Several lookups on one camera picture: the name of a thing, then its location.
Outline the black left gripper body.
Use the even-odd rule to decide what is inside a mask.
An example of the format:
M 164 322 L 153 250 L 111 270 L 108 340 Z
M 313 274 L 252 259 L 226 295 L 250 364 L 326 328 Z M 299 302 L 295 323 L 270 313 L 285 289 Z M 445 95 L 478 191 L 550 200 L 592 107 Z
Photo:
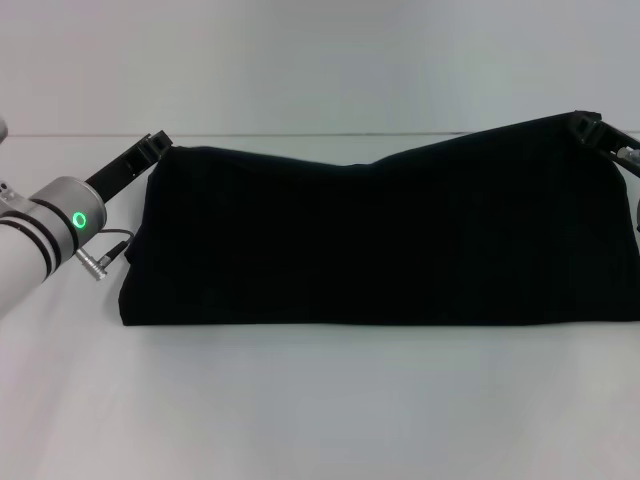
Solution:
M 104 203 L 107 203 L 130 185 L 160 159 L 149 159 L 144 152 L 144 139 L 109 162 L 86 180 Z

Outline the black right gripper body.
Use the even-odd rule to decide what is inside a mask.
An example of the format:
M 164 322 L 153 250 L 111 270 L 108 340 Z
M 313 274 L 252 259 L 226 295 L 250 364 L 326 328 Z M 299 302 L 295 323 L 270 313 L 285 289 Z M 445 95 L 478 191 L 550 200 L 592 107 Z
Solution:
M 602 137 L 595 149 L 635 177 L 640 177 L 639 141 L 606 122 L 602 122 Z

